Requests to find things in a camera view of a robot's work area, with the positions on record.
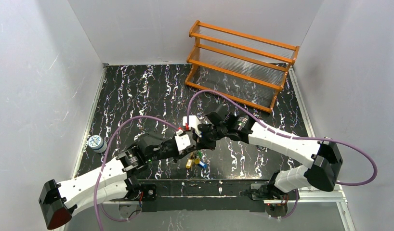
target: white wall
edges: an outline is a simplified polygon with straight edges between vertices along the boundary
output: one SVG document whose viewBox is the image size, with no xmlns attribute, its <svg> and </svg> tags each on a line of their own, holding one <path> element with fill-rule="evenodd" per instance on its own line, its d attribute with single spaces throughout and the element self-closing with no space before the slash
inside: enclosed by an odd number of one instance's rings
<svg viewBox="0 0 394 231">
<path fill-rule="evenodd" d="M 186 62 L 196 20 L 300 45 L 322 0 L 69 0 L 103 63 Z"/>
<path fill-rule="evenodd" d="M 39 194 L 71 177 L 102 69 L 66 0 L 0 0 L 0 231 L 46 230 Z"/>
<path fill-rule="evenodd" d="M 344 188 L 356 229 L 394 230 L 394 1 L 324 1 L 294 68 L 316 134 L 378 165 L 374 182 Z M 340 150 L 340 180 L 371 176 L 364 157 Z"/>
</svg>

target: wooden frame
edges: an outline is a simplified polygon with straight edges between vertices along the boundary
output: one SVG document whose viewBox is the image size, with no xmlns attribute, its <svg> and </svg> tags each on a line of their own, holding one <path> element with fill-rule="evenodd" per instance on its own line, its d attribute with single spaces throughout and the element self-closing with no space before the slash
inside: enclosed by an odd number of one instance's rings
<svg viewBox="0 0 394 231">
<path fill-rule="evenodd" d="M 239 45 L 239 44 L 236 44 L 236 43 L 233 43 L 233 42 L 225 41 L 225 40 L 222 40 L 222 39 L 210 37 L 210 36 L 207 36 L 207 35 L 202 35 L 202 34 L 200 34 L 198 32 L 198 28 L 200 26 L 201 27 L 205 27 L 205 28 L 209 28 L 209 29 L 212 29 L 212 30 L 224 32 L 224 33 L 227 33 L 227 34 L 243 37 L 243 38 L 246 38 L 246 39 L 251 39 L 251 40 L 254 40 L 254 41 L 266 43 L 266 44 L 269 44 L 269 45 L 277 46 L 277 47 L 280 47 L 280 48 L 284 48 L 284 49 L 287 49 L 287 50 L 291 51 L 292 52 L 292 56 L 290 58 L 287 58 L 287 57 L 283 57 L 283 56 L 280 56 L 280 55 L 272 54 L 272 53 L 269 53 L 269 52 L 266 52 L 266 51 L 261 51 L 261 50 L 258 50 L 258 49 L 254 49 L 254 48 L 250 48 L 250 47 L 247 47 L 247 46 Z M 194 88 L 200 89 L 200 90 L 210 90 L 207 87 L 204 87 L 204 86 L 201 86 L 201 85 L 198 85 L 198 84 L 195 84 L 195 83 L 191 82 L 191 78 L 196 73 L 196 71 L 198 70 L 199 67 L 208 68 L 208 69 L 215 70 L 215 71 L 218 71 L 218 72 L 221 72 L 221 73 L 225 73 L 225 74 L 232 75 L 232 76 L 235 76 L 235 77 L 238 77 L 238 78 L 242 78 L 242 79 L 245 79 L 247 81 L 251 81 L 251 82 L 254 82 L 256 84 L 260 84 L 262 86 L 266 86 L 268 88 L 274 89 L 275 90 L 275 94 L 274 94 L 274 96 L 272 98 L 272 101 L 271 101 L 270 105 L 269 106 L 259 105 L 259 104 L 252 103 L 252 102 L 249 102 L 249 101 L 244 100 L 244 99 L 237 98 L 237 97 L 232 96 L 232 95 L 228 95 L 228 94 L 226 94 L 224 92 L 221 92 L 221 94 L 227 96 L 228 98 L 230 98 L 231 100 L 234 100 L 236 102 L 244 103 L 244 104 L 246 104 L 248 106 L 251 106 L 251 107 L 254 107 L 254 108 L 257 108 L 257 109 L 269 112 L 269 113 L 272 112 L 272 109 L 273 109 L 273 107 L 275 105 L 275 102 L 276 102 L 277 95 L 284 88 L 285 81 L 286 81 L 286 78 L 287 78 L 287 75 L 288 75 L 288 70 L 296 62 L 296 58 L 298 56 L 298 51 L 299 51 L 299 48 L 300 48 L 299 46 L 292 46 L 292 45 L 288 45 L 288 44 L 285 44 L 285 43 L 276 42 L 276 41 L 272 41 L 272 40 L 269 40 L 269 39 L 265 39 L 265 38 L 261 38 L 261 37 L 257 37 L 257 36 L 253 36 L 253 35 L 249 35 L 249 34 L 245 34 L 245 33 L 242 33 L 242 32 L 238 32 L 238 31 L 222 28 L 222 27 L 219 27 L 219 26 L 214 26 L 214 25 L 202 23 L 199 20 L 197 20 L 193 24 L 193 26 L 191 27 L 191 29 L 189 31 L 189 36 L 195 38 L 195 43 L 194 43 L 194 47 L 193 47 L 192 51 L 190 52 L 190 54 L 187 57 L 187 62 L 191 63 L 193 66 L 192 66 L 192 69 L 191 69 L 189 75 L 187 76 L 187 78 L 185 80 L 186 85 L 188 85 L 190 87 L 194 87 Z M 235 53 L 232 53 L 232 52 L 229 52 L 229 51 L 224 51 L 224 50 L 221 50 L 221 49 L 218 49 L 218 48 L 215 48 L 215 47 L 203 45 L 203 44 L 200 43 L 201 39 L 207 40 L 207 41 L 211 41 L 211 42 L 215 42 L 215 43 L 218 43 L 218 44 L 221 44 L 221 45 L 225 45 L 225 46 L 228 46 L 228 47 L 232 47 L 232 48 L 235 48 L 235 49 L 247 51 L 247 52 L 250 52 L 250 53 L 258 54 L 258 55 L 261 55 L 261 56 L 264 56 L 264 57 L 272 58 L 274 60 L 279 60 L 279 61 L 285 62 L 287 64 L 287 66 L 286 67 L 281 67 L 281 66 L 278 66 L 278 65 L 275 65 L 275 64 L 270 64 L 270 63 L 266 63 L 266 62 L 263 62 L 263 61 L 260 61 L 260 60 L 252 59 L 252 58 L 249 58 L 249 57 L 246 57 L 246 56 L 243 56 L 243 55 L 235 54 Z M 247 63 L 260 65 L 260 66 L 262 66 L 264 68 L 271 68 L 271 69 L 280 71 L 282 73 L 282 75 L 281 75 L 281 85 L 278 86 L 278 85 L 275 85 L 275 84 L 263 81 L 261 79 L 257 79 L 257 78 L 252 77 L 252 76 L 243 75 L 241 73 L 233 72 L 231 70 L 227 70 L 227 69 L 218 67 L 218 66 L 213 65 L 213 64 L 201 62 L 199 60 L 199 56 L 196 56 L 196 54 L 198 54 L 200 49 L 205 49 L 205 50 L 208 50 L 208 51 L 211 51 L 211 52 L 215 52 L 215 53 L 218 53 L 218 54 L 221 54 L 221 55 L 226 55 L 226 56 L 229 56 L 229 57 L 232 57 L 232 58 L 235 58 L 235 59 L 239 59 L 239 60 L 245 61 Z"/>
</svg>

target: green object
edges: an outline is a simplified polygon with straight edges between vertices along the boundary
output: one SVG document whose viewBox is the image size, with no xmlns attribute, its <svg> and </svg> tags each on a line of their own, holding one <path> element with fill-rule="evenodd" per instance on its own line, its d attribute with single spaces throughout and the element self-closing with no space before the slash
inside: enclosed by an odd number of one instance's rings
<svg viewBox="0 0 394 231">
<path fill-rule="evenodd" d="M 200 151 L 197 151 L 197 155 L 198 155 L 198 157 L 200 157 L 200 159 L 203 158 L 203 154 Z"/>
</svg>

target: wooden dish rack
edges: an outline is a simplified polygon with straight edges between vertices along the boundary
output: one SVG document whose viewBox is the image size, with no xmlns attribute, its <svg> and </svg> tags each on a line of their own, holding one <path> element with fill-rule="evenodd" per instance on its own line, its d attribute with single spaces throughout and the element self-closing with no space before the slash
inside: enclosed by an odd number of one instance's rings
<svg viewBox="0 0 394 231">
<path fill-rule="evenodd" d="M 269 113 L 272 111 L 278 93 L 284 88 L 288 70 L 296 61 L 299 46 L 271 41 L 198 20 L 191 27 L 189 36 L 195 38 L 195 43 L 187 57 L 192 69 L 185 81 L 186 85 L 201 90 L 216 90 L 236 102 Z M 232 78 L 233 84 L 226 86 L 227 90 L 215 87 L 214 83 L 210 85 L 209 82 L 214 81 L 214 75 L 208 72 Z M 253 97 L 250 95 L 252 92 L 241 90 L 241 85 L 249 84 L 260 92 L 261 100 L 248 99 Z"/>
</svg>

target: black marble tabletop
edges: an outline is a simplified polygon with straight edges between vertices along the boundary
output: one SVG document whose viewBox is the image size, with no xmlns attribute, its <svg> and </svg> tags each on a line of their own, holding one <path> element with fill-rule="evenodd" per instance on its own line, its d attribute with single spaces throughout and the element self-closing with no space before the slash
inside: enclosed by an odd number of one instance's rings
<svg viewBox="0 0 394 231">
<path fill-rule="evenodd" d="M 116 128 L 125 120 L 138 115 L 156 116 L 180 126 L 186 115 L 187 104 L 197 91 L 184 84 L 191 65 L 125 65 L 108 66 L 90 135 L 102 136 L 111 146 L 112 156 L 147 132 L 162 132 L 167 138 L 174 131 L 153 120 L 142 119 L 123 128 L 117 139 L 110 141 Z M 252 86 L 245 89 L 255 91 Z M 204 94 L 193 103 L 192 115 L 207 121 L 206 109 L 215 109 L 224 99 L 212 94 Z M 305 124 L 290 78 L 286 79 L 283 91 L 278 95 L 271 114 L 244 106 L 257 117 L 276 128 L 307 136 Z M 234 107 L 230 110 L 237 113 Z M 149 169 L 138 175 L 139 179 L 269 179 L 276 170 L 288 170 L 298 162 L 266 148 L 231 141 L 225 138 L 217 142 L 214 151 L 203 150 L 206 169 L 185 168 L 187 158 L 178 163 L 171 159 L 155 161 Z M 83 154 L 77 176 L 85 174 L 101 165 L 102 156 L 89 147 Z"/>
</svg>

